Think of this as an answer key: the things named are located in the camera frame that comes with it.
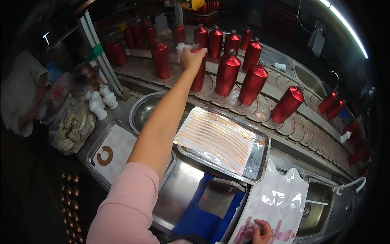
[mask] gold ring decal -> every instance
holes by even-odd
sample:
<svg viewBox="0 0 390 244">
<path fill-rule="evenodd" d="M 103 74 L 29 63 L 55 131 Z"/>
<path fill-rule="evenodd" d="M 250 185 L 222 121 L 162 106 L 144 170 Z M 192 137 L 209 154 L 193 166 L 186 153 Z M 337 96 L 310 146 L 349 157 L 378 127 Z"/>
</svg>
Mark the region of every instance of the gold ring decal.
<svg viewBox="0 0 390 244">
<path fill-rule="evenodd" d="M 99 162 L 100 165 L 107 166 L 109 163 L 111 163 L 114 153 L 113 153 L 111 147 L 109 147 L 109 146 L 103 146 L 102 150 L 108 152 L 108 158 L 106 160 L 103 160 L 103 159 L 101 159 L 101 154 L 98 153 L 97 154 L 97 161 Z"/>
</svg>

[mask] blue cloth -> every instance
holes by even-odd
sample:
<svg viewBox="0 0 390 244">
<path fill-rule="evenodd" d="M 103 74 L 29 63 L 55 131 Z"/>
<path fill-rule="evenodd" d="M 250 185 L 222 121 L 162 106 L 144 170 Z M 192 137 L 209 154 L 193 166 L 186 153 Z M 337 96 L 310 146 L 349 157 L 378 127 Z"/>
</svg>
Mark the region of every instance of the blue cloth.
<svg viewBox="0 0 390 244">
<path fill-rule="evenodd" d="M 199 182 L 198 189 L 188 205 L 188 209 L 184 211 L 175 228 L 172 230 L 174 235 L 198 235 L 209 244 L 214 244 L 221 240 L 236 212 L 236 208 L 244 198 L 245 192 L 234 195 L 223 219 L 217 215 L 203 211 L 199 208 L 198 202 L 209 180 L 213 178 L 213 175 L 204 173 L 203 178 Z"/>
</svg>

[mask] metal pole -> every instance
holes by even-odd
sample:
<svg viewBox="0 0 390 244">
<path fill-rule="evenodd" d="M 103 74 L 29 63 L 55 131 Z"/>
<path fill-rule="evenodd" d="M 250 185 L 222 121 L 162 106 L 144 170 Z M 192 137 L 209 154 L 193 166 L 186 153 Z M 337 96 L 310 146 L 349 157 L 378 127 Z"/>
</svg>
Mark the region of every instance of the metal pole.
<svg viewBox="0 0 390 244">
<path fill-rule="evenodd" d="M 181 7 L 181 1 L 174 0 L 174 3 L 175 3 L 176 24 L 184 26 L 183 8 Z"/>
<path fill-rule="evenodd" d="M 100 41 L 96 34 L 95 28 L 92 24 L 91 17 L 89 16 L 88 10 L 85 14 L 77 20 L 80 32 L 84 37 L 84 41 L 90 48 L 97 46 Z M 122 86 L 119 83 L 117 76 L 114 73 L 114 70 L 111 67 L 110 62 L 107 59 L 105 53 L 102 53 L 96 58 L 96 62 L 100 67 L 101 72 L 106 77 L 108 84 L 110 85 L 111 90 L 117 95 L 123 98 L 121 94 Z"/>
</svg>

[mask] sink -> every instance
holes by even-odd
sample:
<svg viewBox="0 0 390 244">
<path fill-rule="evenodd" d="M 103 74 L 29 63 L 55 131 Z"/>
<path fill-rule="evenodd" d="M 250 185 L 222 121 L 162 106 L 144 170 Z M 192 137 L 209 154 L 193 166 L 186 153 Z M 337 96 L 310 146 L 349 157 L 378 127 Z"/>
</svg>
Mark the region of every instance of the sink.
<svg viewBox="0 0 390 244">
<path fill-rule="evenodd" d="M 313 235 L 324 228 L 331 209 L 332 196 L 333 191 L 330 187 L 316 182 L 309 183 L 307 199 L 329 205 L 306 203 L 297 236 Z"/>
<path fill-rule="evenodd" d="M 305 87 L 311 89 L 322 98 L 326 97 L 325 89 L 321 81 L 299 66 L 295 66 L 295 72 Z"/>
</svg>

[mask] person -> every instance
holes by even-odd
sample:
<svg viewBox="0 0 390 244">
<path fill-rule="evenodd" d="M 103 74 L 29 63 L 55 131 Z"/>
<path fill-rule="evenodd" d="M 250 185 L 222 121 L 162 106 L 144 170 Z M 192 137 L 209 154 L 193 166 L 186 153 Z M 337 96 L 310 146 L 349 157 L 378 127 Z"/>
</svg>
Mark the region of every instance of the person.
<svg viewBox="0 0 390 244">
<path fill-rule="evenodd" d="M 191 84 L 206 52 L 206 48 L 198 53 L 191 53 L 188 48 L 183 50 L 181 66 L 184 71 L 142 128 L 126 165 L 98 208 L 88 231 L 87 243 L 159 243 L 149 230 L 158 186 L 167 166 Z M 272 236 L 269 223 L 262 220 L 254 222 L 252 243 L 268 243 Z M 173 243 L 188 242 L 182 239 Z"/>
<path fill-rule="evenodd" d="M 27 50 L 5 67 L 1 81 L 1 116 L 8 130 L 28 137 L 33 120 L 41 119 L 39 109 L 45 96 L 48 70 Z"/>
</svg>

